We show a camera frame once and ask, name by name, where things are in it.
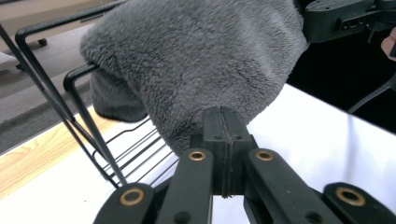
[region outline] fuzzy gray fabric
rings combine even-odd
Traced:
[[[92,75],[98,114],[149,115],[179,154],[202,131],[206,108],[253,120],[307,46],[293,0],[132,0],[92,27],[80,50],[100,66]]]

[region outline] human hand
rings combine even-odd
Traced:
[[[384,52],[391,60],[396,62],[396,57],[389,56],[390,52],[392,51],[392,48],[393,51],[396,50],[395,41],[396,41],[396,27],[393,28],[393,30],[390,32],[390,35],[382,41],[381,49],[384,50]]]

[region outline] black wire rack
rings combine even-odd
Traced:
[[[131,125],[125,125],[126,129],[119,130],[118,133],[114,133],[112,137],[105,141],[76,87],[76,82],[80,78],[97,69],[95,64],[87,63],[68,72],[64,78],[64,89],[71,97],[85,123],[86,128],[84,128],[84,125],[76,120],[70,106],[57,91],[48,74],[26,43],[26,38],[30,35],[75,21],[97,19],[123,2],[112,2],[80,11],[74,15],[24,27],[15,35],[15,41],[19,49],[14,45],[1,24],[0,36],[20,61],[22,69],[55,109],[67,130],[76,139],[92,164],[114,188],[119,188],[132,181],[144,181],[153,186],[160,184],[175,171],[178,158],[161,139],[150,120],[145,119],[132,125],[132,128]],[[83,143],[83,139],[88,142],[87,145]]]

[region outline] gray towel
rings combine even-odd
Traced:
[[[149,115],[176,154],[202,112],[228,106],[246,124],[271,104],[308,44],[293,0],[132,0],[81,42],[98,114]]]

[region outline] black cable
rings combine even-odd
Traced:
[[[356,104],[354,104],[352,107],[350,107],[347,113],[353,114],[361,106],[365,105],[367,102],[371,101],[372,99],[374,99],[376,96],[386,91],[387,89],[392,89],[396,91],[396,72],[393,74],[393,77],[391,77],[388,82],[386,82],[384,85],[380,86],[378,89],[368,94],[367,96],[359,100]]]

